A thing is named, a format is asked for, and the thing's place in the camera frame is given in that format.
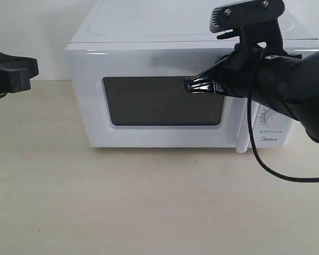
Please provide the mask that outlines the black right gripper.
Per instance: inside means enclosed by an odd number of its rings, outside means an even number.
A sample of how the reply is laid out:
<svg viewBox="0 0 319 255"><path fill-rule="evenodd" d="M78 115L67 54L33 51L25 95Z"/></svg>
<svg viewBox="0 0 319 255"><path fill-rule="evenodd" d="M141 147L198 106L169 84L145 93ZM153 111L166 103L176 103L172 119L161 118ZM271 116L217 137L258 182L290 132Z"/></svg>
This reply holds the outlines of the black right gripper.
<svg viewBox="0 0 319 255"><path fill-rule="evenodd" d="M254 95L259 68L262 61L270 57L302 59L302 54L289 53L282 48L252 45L246 52L240 44L234 51L222 57L219 62L198 75L184 79L184 87L189 94L227 95L247 98Z"/></svg>

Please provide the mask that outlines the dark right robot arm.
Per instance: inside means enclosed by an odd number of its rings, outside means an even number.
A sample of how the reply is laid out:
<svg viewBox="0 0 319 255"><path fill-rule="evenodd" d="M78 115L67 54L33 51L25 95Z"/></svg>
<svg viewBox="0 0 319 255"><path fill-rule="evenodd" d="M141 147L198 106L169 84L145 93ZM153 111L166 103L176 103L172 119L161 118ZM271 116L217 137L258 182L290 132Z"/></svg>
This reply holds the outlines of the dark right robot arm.
<svg viewBox="0 0 319 255"><path fill-rule="evenodd" d="M238 46L184 81L189 94L248 98L302 124L319 143L319 51L307 57L258 45Z"/></svg>

